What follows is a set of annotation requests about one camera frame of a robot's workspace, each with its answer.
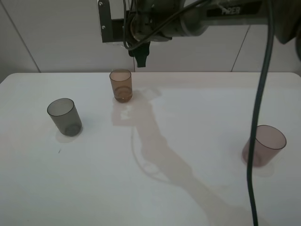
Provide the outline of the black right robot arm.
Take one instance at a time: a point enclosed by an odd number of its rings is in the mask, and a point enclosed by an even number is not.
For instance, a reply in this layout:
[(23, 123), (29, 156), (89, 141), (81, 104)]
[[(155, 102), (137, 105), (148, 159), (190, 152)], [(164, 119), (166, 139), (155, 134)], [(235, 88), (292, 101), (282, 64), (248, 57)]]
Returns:
[(200, 36), (209, 26), (262, 25), (268, 23), (269, 12), (280, 43), (300, 37), (299, 0), (136, 0), (125, 16), (124, 41), (135, 48), (150, 41)]

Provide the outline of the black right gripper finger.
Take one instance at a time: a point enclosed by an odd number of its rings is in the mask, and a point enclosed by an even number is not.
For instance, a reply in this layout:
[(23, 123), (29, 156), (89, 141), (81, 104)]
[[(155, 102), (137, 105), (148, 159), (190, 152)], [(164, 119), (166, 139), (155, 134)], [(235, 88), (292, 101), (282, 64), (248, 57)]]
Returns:
[(128, 53), (131, 57), (135, 58), (137, 68), (146, 67), (146, 60), (150, 54), (150, 42), (143, 43), (134, 50), (129, 50)]

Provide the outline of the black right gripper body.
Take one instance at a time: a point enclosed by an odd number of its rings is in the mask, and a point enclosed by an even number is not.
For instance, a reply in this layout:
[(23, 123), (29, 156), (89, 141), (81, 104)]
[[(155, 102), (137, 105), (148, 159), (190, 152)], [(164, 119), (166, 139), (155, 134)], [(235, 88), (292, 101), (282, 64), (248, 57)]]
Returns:
[(132, 0), (124, 16), (124, 46), (135, 45), (182, 8), (183, 0)]

